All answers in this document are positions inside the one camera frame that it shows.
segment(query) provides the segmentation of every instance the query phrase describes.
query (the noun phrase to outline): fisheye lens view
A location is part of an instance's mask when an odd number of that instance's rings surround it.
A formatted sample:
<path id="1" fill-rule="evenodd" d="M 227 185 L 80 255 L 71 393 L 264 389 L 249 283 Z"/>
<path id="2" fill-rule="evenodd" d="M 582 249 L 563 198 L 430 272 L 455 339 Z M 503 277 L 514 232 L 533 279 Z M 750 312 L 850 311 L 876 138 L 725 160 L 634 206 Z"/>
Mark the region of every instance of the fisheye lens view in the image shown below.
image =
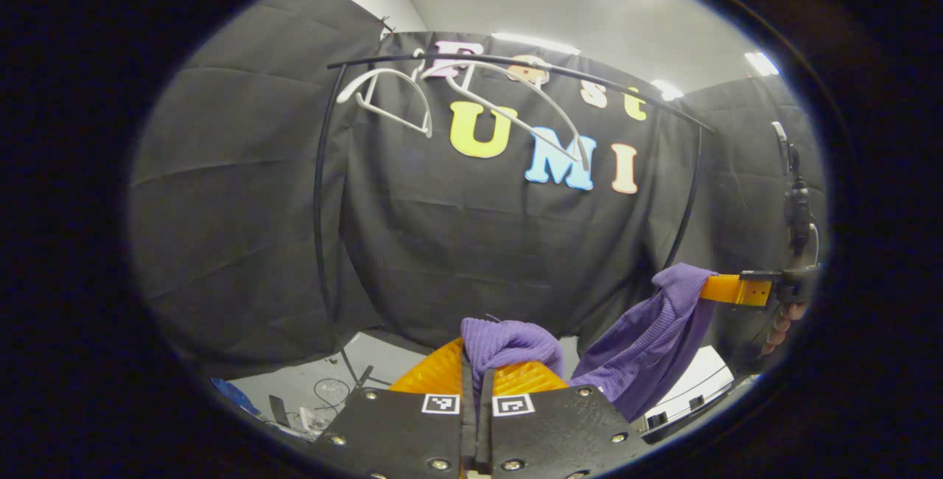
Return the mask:
<path id="1" fill-rule="evenodd" d="M 142 126 L 139 294 L 331 469 L 605 475 L 813 313 L 828 160 L 789 60 L 705 0 L 253 0 Z"/>

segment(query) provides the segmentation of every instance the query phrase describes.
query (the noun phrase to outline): purple knit fabric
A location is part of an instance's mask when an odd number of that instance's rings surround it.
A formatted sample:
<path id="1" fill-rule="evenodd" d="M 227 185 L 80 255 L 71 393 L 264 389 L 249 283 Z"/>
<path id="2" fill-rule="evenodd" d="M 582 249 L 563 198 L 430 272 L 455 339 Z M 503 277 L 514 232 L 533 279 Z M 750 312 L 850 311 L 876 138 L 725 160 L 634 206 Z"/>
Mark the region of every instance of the purple knit fabric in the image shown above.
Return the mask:
<path id="1" fill-rule="evenodd" d="M 583 354 L 570 385 L 600 386 L 628 422 L 664 398 L 694 359 L 714 314 L 700 301 L 716 273 L 671 265 L 654 275 L 656 295 L 625 312 Z"/>
<path id="2" fill-rule="evenodd" d="M 489 368 L 539 361 L 563 377 L 563 348 L 560 342 L 536 324 L 521 321 L 491 322 L 462 319 L 462 341 L 471 364 L 475 404 L 481 396 L 482 378 Z"/>

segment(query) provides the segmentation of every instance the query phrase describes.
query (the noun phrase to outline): purple cloth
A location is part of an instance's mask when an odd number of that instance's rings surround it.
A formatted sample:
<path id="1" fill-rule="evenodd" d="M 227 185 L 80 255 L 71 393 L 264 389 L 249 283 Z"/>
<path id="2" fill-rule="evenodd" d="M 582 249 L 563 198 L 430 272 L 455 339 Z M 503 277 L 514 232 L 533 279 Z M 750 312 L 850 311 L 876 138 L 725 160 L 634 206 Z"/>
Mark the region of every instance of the purple cloth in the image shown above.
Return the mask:
<path id="1" fill-rule="evenodd" d="M 560 342 L 536 324 L 521 321 L 491 322 L 462 319 L 462 341 L 471 364 L 475 404 L 481 396 L 482 378 L 489 368 L 539 361 L 563 377 L 563 348 Z"/>
<path id="2" fill-rule="evenodd" d="M 676 264 L 654 275 L 658 292 L 586 350 L 569 384 L 600 386 L 628 422 L 658 404 L 701 347 L 716 302 L 698 299 L 715 274 Z"/>

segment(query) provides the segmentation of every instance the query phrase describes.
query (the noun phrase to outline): orange soft gripper pad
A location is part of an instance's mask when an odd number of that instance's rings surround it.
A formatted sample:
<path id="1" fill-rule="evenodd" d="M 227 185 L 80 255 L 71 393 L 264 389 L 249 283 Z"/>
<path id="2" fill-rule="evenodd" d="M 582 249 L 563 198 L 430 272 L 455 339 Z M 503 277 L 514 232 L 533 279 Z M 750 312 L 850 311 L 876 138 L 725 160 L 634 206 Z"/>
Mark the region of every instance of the orange soft gripper pad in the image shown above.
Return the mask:
<path id="1" fill-rule="evenodd" d="M 390 391 L 417 394 L 462 393 L 462 348 L 465 343 L 455 339 L 429 354 L 398 379 Z M 539 361 L 515 363 L 494 372 L 494 395 L 508 396 L 528 392 L 554 391 L 567 384 Z"/>
<path id="2" fill-rule="evenodd" d="M 505 365 L 494 372 L 494 395 L 509 396 L 529 392 L 556 391 L 568 388 L 559 376 L 539 361 Z"/>
<path id="3" fill-rule="evenodd" d="M 462 338 L 455 339 L 418 362 L 402 378 L 390 386 L 390 391 L 416 394 L 462 393 Z"/>

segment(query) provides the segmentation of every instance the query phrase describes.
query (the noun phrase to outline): white plastic hanger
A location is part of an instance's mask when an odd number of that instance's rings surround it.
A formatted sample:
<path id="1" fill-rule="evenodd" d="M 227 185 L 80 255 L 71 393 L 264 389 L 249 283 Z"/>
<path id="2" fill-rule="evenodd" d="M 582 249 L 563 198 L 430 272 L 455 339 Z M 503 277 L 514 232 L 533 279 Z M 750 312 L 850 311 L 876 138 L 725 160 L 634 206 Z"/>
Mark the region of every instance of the white plastic hanger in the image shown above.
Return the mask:
<path id="1" fill-rule="evenodd" d="M 413 57 L 418 56 L 418 54 L 421 54 L 421 53 L 422 53 L 422 49 L 417 48 L 413 52 Z M 418 87 L 418 83 L 416 83 L 416 76 L 418 76 L 418 73 L 420 72 L 420 70 L 422 70 L 422 67 L 424 66 L 425 66 L 425 59 L 422 60 L 422 63 L 420 63 L 420 66 L 417 66 L 413 70 L 412 76 L 407 76 L 403 72 L 400 72 L 399 70 L 394 70 L 394 69 L 375 69 L 375 70 L 370 70 L 369 72 L 364 72 L 360 76 L 357 76 L 357 78 L 354 78 L 354 80 L 352 80 L 350 83 L 347 83 L 347 86 L 345 86 L 344 89 L 340 91 L 340 95 L 337 95 L 337 103 L 347 103 L 347 100 L 350 99 L 351 95 L 354 95 L 354 91 L 360 88 L 361 84 L 366 82 L 366 80 L 370 80 L 370 85 L 367 87 L 366 99 L 364 98 L 364 96 L 360 95 L 360 92 L 357 92 L 357 105 L 360 105 L 361 107 L 363 107 L 364 109 L 368 111 L 380 114 L 380 116 L 386 116 L 388 119 L 401 123 L 404 126 L 410 127 L 410 129 L 418 130 L 420 133 L 425 134 L 427 139 L 431 139 L 432 117 L 430 116 L 431 110 L 429 109 L 429 102 L 427 99 L 425 99 L 425 94 L 422 94 L 422 89 Z M 411 86 L 413 86 L 416 92 L 418 92 L 418 95 L 422 98 L 422 104 L 425 105 L 425 116 L 422 117 L 422 127 L 417 127 L 414 124 L 409 123 L 407 120 L 401 119 L 401 117 L 395 116 L 395 114 L 388 113 L 387 111 L 384 111 L 383 109 L 377 107 L 376 105 L 371 104 L 371 100 L 374 97 L 374 86 L 376 86 L 376 79 L 380 76 L 380 74 L 386 74 L 386 73 L 392 74 L 394 76 L 397 76 L 398 78 L 403 78 L 407 80 L 408 82 L 410 82 Z"/>
<path id="2" fill-rule="evenodd" d="M 533 136 L 538 137 L 538 139 L 543 140 L 544 142 L 549 144 L 551 147 L 553 147 L 553 149 L 560 151 L 560 153 L 563 153 L 567 158 L 569 158 L 569 160 L 572 160 L 573 162 L 582 163 L 583 171 L 589 171 L 589 156 L 586 156 L 586 148 L 583 147 L 583 140 L 580 139 L 580 133 L 578 132 L 578 130 L 576 130 L 576 126 L 573 125 L 573 122 L 569 120 L 569 116 L 567 116 L 567 114 L 563 112 L 563 109 L 561 109 L 560 106 L 556 104 L 556 102 L 553 102 L 552 97 L 547 96 L 542 90 L 540 90 L 540 87 L 534 86 L 532 82 L 529 81 L 528 78 L 523 77 L 521 74 L 512 72 L 508 69 L 502 69 L 501 66 L 491 65 L 491 63 L 482 63 L 480 62 L 480 60 L 464 60 L 464 59 L 451 60 L 450 62 L 445 63 L 444 65 L 433 66 L 431 67 L 431 69 L 428 69 L 427 71 L 422 72 L 420 79 L 422 80 L 427 79 L 431 75 L 431 73 L 436 72 L 441 69 L 447 69 L 450 66 L 468 66 L 469 67 L 468 71 L 465 73 L 465 79 L 462 79 L 462 86 L 458 86 L 458 83 L 456 83 L 455 80 L 452 78 L 445 78 L 446 83 L 448 83 L 449 86 L 452 87 L 452 90 L 455 90 L 455 92 L 458 92 L 464 97 L 468 97 L 468 99 L 471 99 L 472 102 L 477 102 L 478 104 L 482 106 L 488 107 L 488 109 L 491 109 L 493 112 L 501 114 L 501 116 L 504 116 L 506 119 L 511 120 L 512 122 L 516 123 L 516 125 L 523 127 L 523 129 L 533 134 Z M 508 75 L 509 77 L 514 78 L 518 80 L 519 82 L 525 84 L 525 86 L 533 90 L 533 92 L 538 93 L 540 97 L 543 97 L 543 99 L 547 100 L 547 102 L 550 103 L 551 106 L 553 106 L 553 110 L 556 110 L 556 113 L 560 114 L 560 116 L 563 117 L 563 120 L 566 121 L 567 125 L 569 125 L 569 129 L 572 130 L 573 138 L 576 139 L 576 146 L 579 147 L 580 156 L 579 157 L 574 156 L 568 150 L 565 150 L 563 149 L 563 147 L 560 147 L 559 144 L 556 144 L 555 142 L 552 142 L 551 140 L 546 139 L 546 137 L 536 132 L 536 130 L 534 130 L 533 127 L 527 125 L 522 120 L 519 120 L 515 116 L 512 116 L 511 114 L 506 113 L 505 111 L 502 111 L 501 109 L 498 108 L 497 105 L 489 102 L 487 99 L 484 99 L 484 97 L 478 96 L 477 94 L 469 91 L 468 87 L 469 87 L 469 83 L 471 82 L 472 72 L 474 71 L 475 66 L 482 67 L 482 69 L 494 70 L 497 72 L 501 72 L 505 75 Z"/>

